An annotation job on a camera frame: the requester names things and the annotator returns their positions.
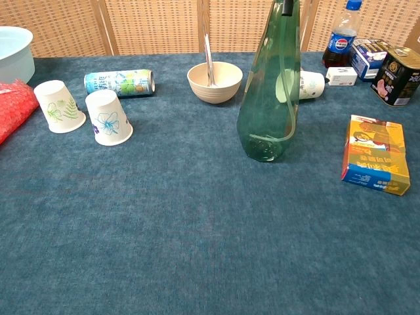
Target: floral paper cup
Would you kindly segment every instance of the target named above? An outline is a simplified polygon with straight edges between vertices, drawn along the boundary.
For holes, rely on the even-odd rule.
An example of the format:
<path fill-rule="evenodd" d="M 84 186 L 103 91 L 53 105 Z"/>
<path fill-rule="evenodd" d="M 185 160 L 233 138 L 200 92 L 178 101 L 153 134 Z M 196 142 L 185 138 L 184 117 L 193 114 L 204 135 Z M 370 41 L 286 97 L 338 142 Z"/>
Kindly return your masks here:
<path fill-rule="evenodd" d="M 86 105 L 95 140 L 103 146 L 115 146 L 128 140 L 133 127 L 114 91 L 100 90 L 89 94 Z"/>
<path fill-rule="evenodd" d="M 68 133 L 86 121 L 86 115 L 79 110 L 63 81 L 41 83 L 33 92 L 52 132 Z"/>

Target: pepsi bottle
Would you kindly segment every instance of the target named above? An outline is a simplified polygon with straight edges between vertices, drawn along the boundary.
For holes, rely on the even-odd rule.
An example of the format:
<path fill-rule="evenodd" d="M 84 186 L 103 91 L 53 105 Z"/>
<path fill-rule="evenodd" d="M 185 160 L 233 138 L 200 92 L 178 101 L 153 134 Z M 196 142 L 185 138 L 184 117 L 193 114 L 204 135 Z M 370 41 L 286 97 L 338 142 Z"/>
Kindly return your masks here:
<path fill-rule="evenodd" d="M 345 11 L 333 23 L 328 47 L 322 56 L 326 68 L 348 65 L 350 49 L 360 27 L 362 0 L 348 0 Z"/>

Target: beige bowl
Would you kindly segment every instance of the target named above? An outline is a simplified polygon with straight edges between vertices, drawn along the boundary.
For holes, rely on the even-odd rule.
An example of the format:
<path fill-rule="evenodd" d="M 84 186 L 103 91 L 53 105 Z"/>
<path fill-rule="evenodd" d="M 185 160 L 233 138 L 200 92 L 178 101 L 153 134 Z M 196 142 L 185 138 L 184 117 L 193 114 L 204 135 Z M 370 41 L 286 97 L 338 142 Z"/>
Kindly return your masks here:
<path fill-rule="evenodd" d="M 198 64 L 186 75 L 192 91 L 204 102 L 219 104 L 231 99 L 239 89 L 242 71 L 234 64 L 215 61 L 213 63 L 217 87 L 207 86 L 207 63 Z"/>

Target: metal spoon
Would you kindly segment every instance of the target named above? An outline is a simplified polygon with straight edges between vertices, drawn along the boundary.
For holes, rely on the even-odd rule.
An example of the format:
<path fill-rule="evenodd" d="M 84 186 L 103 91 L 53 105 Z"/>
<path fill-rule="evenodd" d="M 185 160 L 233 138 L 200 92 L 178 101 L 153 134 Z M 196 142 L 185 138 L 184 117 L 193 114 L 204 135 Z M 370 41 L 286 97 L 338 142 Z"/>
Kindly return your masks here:
<path fill-rule="evenodd" d="M 205 34 L 204 36 L 204 51 L 205 60 L 207 61 L 207 86 L 217 87 L 215 83 L 215 74 L 213 73 L 213 60 L 211 59 L 209 34 Z"/>

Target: bottle label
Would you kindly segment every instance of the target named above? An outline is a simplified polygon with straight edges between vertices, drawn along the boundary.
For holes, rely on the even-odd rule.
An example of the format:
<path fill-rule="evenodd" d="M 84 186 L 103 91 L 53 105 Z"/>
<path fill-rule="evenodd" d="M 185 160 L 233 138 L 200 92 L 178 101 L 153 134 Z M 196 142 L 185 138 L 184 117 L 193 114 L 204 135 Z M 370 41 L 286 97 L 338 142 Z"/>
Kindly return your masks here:
<path fill-rule="evenodd" d="M 331 33 L 328 49 L 333 53 L 346 54 L 349 52 L 355 37 Z"/>

